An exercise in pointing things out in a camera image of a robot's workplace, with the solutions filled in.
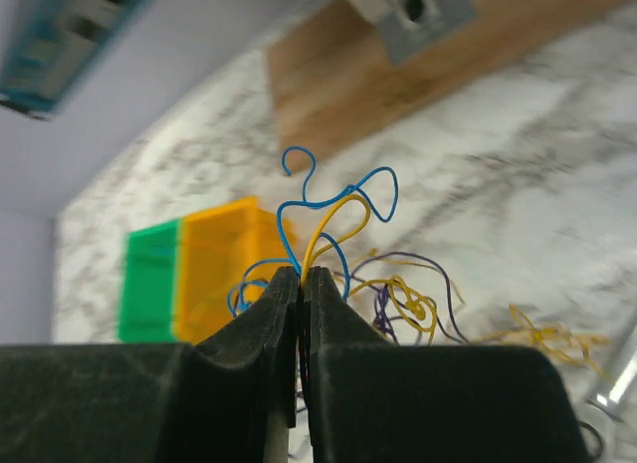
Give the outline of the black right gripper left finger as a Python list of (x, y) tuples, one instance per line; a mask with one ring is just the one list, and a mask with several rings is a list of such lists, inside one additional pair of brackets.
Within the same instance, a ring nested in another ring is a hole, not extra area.
[(1, 350), (5, 462), (284, 462), (296, 423), (299, 280), (279, 269), (197, 344)]

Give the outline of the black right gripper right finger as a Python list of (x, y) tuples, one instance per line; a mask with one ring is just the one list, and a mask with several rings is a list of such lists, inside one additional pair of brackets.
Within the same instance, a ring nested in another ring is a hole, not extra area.
[(399, 346), (310, 270), (299, 306), (318, 462), (587, 462), (556, 368), (527, 347)]

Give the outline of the green plastic bin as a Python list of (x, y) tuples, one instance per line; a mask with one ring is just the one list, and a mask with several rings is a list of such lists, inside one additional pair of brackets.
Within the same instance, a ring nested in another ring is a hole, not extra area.
[(127, 344), (170, 343), (179, 221), (132, 231), (126, 241), (117, 337)]

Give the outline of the yellow plastic bin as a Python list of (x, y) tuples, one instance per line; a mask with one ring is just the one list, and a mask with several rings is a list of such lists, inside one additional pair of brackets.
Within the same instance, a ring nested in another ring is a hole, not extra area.
[(198, 344), (232, 320), (234, 288), (244, 275), (270, 280), (288, 257), (276, 215), (255, 196), (186, 215), (178, 232), (172, 330)]

